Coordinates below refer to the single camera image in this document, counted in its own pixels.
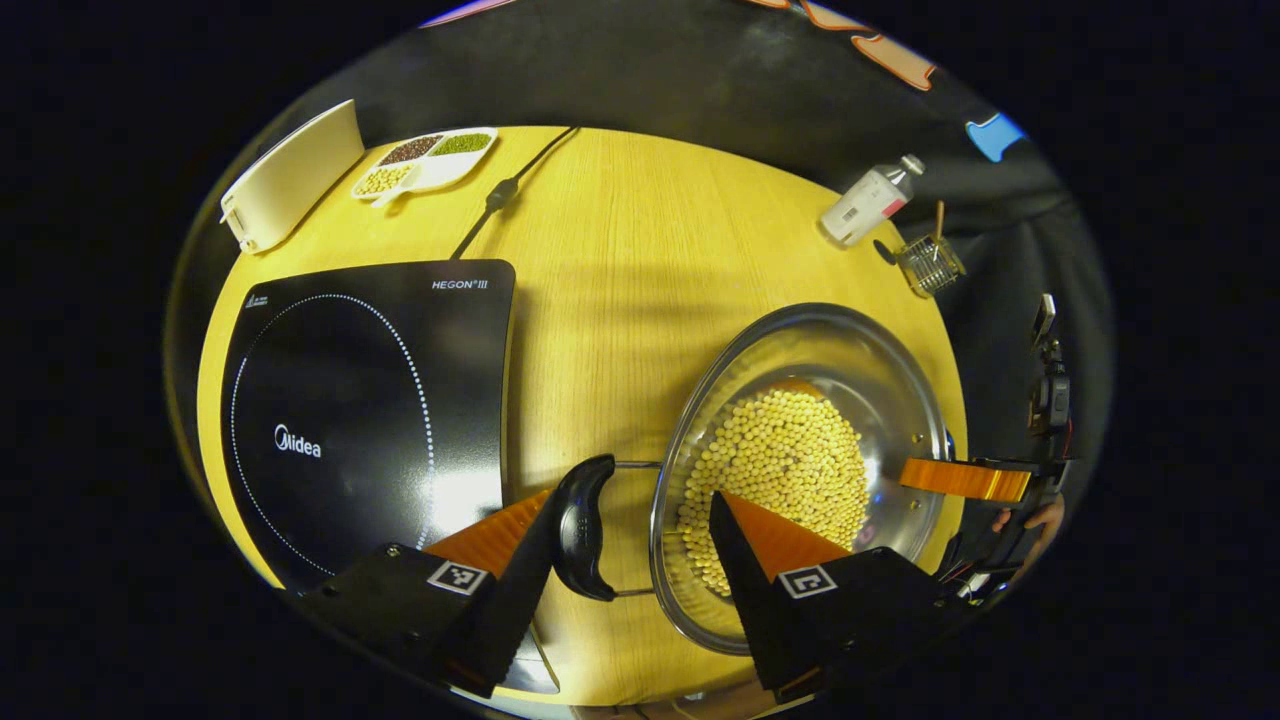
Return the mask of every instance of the white bottle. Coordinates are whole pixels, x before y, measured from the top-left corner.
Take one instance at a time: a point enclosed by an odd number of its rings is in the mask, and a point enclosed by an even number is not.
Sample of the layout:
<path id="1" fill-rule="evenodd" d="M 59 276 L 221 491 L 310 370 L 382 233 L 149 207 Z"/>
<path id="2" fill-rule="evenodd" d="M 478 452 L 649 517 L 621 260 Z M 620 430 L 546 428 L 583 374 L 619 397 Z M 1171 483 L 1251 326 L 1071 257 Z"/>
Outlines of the white bottle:
<path id="1" fill-rule="evenodd" d="M 822 214 L 822 228 L 838 245 L 852 247 L 911 200 L 911 176 L 923 173 L 924 163 L 915 155 L 902 155 L 897 165 L 876 165 Z"/>

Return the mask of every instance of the wooden table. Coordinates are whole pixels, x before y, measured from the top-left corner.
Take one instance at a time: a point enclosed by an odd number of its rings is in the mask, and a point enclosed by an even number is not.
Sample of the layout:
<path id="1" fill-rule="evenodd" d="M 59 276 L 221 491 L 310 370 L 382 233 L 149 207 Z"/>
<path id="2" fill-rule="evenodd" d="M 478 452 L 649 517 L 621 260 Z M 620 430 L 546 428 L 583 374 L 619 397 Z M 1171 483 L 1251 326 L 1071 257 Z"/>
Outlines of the wooden table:
<path id="1" fill-rule="evenodd" d="M 366 152 L 292 238 L 242 255 L 223 287 L 201 357 L 200 445 L 219 505 L 233 502 L 223 465 L 219 392 L 228 341 L 259 282 L 355 265 L 448 258 L 484 208 L 562 128 L 502 128 L 498 143 L 458 184 L 383 210 L 352 200 L 352 183 L 384 147 Z M 467 258 L 516 268 L 509 373 L 511 500 L 554 486 L 600 452 L 660 459 L 694 384 L 742 328 L 796 302 L 835 302 L 874 318 L 915 356 L 937 395 L 957 455 L 966 456 L 964 401 L 947 331 L 932 300 L 911 293 L 872 246 L 902 243 L 884 222 L 856 247 L 823 240 L 818 215 L 836 195 L 760 163 L 695 145 L 582 129 L 521 182 Z M 602 495 L 603 577 L 649 588 L 646 538 L 657 474 L 621 471 Z M 920 565 L 934 570 L 959 527 L 948 497 Z M 233 534 L 247 537 L 243 528 Z M 250 560 L 269 580 L 260 557 Z M 552 574 L 535 629 L 561 693 L 498 693 L 566 705 L 627 705 L 741 683 L 748 657 L 703 650 L 680 635 L 650 596 L 596 602 Z"/>

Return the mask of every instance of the induction cooktop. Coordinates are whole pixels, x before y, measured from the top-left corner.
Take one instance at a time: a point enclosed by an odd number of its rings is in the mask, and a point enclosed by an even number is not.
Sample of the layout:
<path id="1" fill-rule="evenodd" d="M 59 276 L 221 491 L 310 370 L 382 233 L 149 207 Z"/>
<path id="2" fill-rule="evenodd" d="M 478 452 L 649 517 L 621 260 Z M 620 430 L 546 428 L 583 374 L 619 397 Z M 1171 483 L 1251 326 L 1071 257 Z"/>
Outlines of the induction cooktop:
<path id="1" fill-rule="evenodd" d="M 224 373 L 223 448 L 250 537 L 285 588 L 503 506 L 515 279 L 503 260 L 444 260 L 250 290 Z"/>

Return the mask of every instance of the bowl handle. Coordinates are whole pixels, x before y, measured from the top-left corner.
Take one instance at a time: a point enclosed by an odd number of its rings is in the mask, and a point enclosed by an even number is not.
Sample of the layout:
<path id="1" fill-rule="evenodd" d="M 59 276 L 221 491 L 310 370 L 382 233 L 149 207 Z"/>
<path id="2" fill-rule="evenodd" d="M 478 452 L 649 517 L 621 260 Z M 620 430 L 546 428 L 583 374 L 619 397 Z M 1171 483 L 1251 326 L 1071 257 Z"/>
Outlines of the bowl handle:
<path id="1" fill-rule="evenodd" d="M 596 455 L 573 466 L 552 493 L 552 510 L 559 515 L 552 543 L 552 566 L 564 585 L 577 594 L 605 602 L 618 597 L 600 577 L 604 529 L 600 523 L 600 489 L 613 477 L 612 455 Z"/>

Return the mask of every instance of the white container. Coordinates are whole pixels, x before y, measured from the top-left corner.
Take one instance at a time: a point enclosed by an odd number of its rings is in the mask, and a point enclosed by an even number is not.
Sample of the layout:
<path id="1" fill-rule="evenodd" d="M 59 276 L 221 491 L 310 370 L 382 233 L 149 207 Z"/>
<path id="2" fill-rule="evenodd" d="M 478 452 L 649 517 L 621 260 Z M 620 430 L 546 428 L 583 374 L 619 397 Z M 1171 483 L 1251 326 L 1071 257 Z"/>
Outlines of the white container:
<path id="1" fill-rule="evenodd" d="M 822 228 L 836 243 L 851 247 L 911 200 L 911 176 L 923 173 L 924 163 L 915 155 L 902 155 L 897 165 L 876 165 L 822 214 Z"/>
<path id="2" fill-rule="evenodd" d="M 250 165 L 223 193 L 223 219 L 244 252 L 275 247 L 365 154 L 356 102 L 307 120 Z"/>
<path id="3" fill-rule="evenodd" d="M 365 170 L 365 174 L 360 176 L 360 179 L 357 179 L 355 184 L 351 186 L 351 196 L 357 200 L 376 200 L 381 197 L 383 196 L 381 192 L 357 193 L 356 191 L 360 190 L 360 186 L 365 183 L 365 178 L 378 172 L 379 169 L 411 167 L 415 163 L 422 165 L 422 172 L 419 173 L 417 182 L 415 182 L 413 187 L 408 188 L 407 192 L 422 192 L 453 184 L 460 179 L 467 177 L 467 174 L 472 169 L 475 169 L 476 164 L 480 163 L 480 159 L 484 158 L 489 152 L 489 150 L 494 146 L 494 141 L 498 140 L 497 128 L 463 128 L 463 129 L 451 129 L 444 132 L 429 132 L 426 135 L 411 137 L 403 142 L 397 142 L 396 147 L 404 145 L 404 142 L 412 142 L 415 140 L 422 137 L 431 137 L 434 135 L 440 136 L 440 140 L 431 147 L 430 151 L 428 151 L 426 155 L 422 155 L 421 158 L 415 158 L 412 160 L 404 160 L 403 163 L 392 163 L 389 165 L 374 165 L 372 168 Z M 439 150 L 445 141 L 448 141 L 451 137 L 460 135 L 486 135 L 489 136 L 489 142 L 486 142 L 485 146 L 481 147 L 480 150 L 472 150 L 471 152 L 451 152 L 448 155 L 435 154 L 435 151 Z M 383 159 L 385 159 L 387 155 L 394 152 L 396 147 L 388 150 L 387 154 L 383 155 Z"/>

